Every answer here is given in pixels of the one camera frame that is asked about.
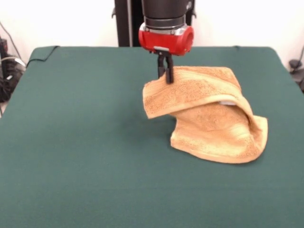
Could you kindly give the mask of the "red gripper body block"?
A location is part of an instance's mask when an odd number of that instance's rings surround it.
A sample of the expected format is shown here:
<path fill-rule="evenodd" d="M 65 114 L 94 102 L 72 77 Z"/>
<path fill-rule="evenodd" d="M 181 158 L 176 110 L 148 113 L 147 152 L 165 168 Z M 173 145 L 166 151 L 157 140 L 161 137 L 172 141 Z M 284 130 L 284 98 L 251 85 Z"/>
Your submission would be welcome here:
<path fill-rule="evenodd" d="M 141 47 L 150 52 L 166 51 L 175 56 L 183 56 L 192 48 L 194 29 L 185 24 L 177 29 L 156 30 L 143 23 L 138 37 Z"/>

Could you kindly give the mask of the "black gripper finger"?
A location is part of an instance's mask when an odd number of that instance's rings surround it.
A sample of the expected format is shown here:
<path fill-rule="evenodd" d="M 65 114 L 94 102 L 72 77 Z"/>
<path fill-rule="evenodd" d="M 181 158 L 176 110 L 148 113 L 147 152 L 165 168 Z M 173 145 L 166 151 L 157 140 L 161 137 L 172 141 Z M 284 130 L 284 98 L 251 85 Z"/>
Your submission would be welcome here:
<path fill-rule="evenodd" d="M 164 67 L 164 59 L 165 56 L 163 54 L 158 55 L 157 59 L 157 65 L 158 65 L 158 78 L 162 77 L 163 74 L 165 73 L 165 67 Z"/>
<path fill-rule="evenodd" d="M 174 75 L 173 75 L 173 59 L 171 54 L 167 54 L 165 57 L 167 67 L 165 69 L 166 73 L 166 83 L 172 84 L 174 82 Z"/>

